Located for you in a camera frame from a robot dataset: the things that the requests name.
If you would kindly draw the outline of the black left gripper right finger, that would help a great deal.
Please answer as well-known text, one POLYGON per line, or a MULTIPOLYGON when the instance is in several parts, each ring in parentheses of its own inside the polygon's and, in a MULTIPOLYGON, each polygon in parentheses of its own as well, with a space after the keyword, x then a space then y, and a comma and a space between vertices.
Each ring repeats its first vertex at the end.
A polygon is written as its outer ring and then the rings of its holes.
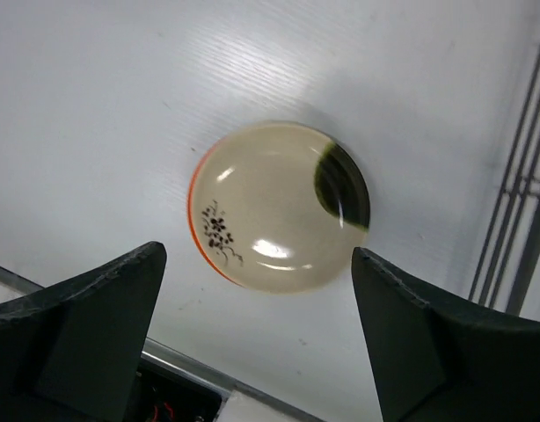
POLYGON ((540 322, 470 302, 374 252, 354 294, 386 421, 540 421, 540 322))

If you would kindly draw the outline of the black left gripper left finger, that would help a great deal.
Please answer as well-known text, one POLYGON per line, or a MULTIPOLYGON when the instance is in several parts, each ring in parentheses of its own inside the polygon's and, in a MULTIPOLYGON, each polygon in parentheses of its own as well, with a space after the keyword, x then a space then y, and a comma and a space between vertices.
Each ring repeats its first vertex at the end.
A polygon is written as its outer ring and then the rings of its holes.
POLYGON ((121 421, 167 260, 148 242, 0 303, 0 421, 121 421))

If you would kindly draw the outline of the cream plate black flower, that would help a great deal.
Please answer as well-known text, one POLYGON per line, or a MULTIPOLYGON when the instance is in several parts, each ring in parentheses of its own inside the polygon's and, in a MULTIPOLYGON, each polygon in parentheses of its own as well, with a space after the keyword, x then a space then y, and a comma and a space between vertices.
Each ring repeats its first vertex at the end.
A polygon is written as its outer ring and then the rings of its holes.
POLYGON ((218 140, 186 198, 193 242, 224 279, 270 294, 336 280, 369 233, 360 168, 333 136, 270 120, 218 140))

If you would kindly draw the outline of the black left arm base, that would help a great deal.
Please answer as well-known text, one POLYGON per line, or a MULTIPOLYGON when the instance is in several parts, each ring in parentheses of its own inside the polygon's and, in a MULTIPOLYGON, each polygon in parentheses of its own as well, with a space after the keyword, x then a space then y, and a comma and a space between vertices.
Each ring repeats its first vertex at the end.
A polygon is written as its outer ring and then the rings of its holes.
POLYGON ((230 391, 211 374, 177 357, 142 352, 125 421, 216 421, 230 391))

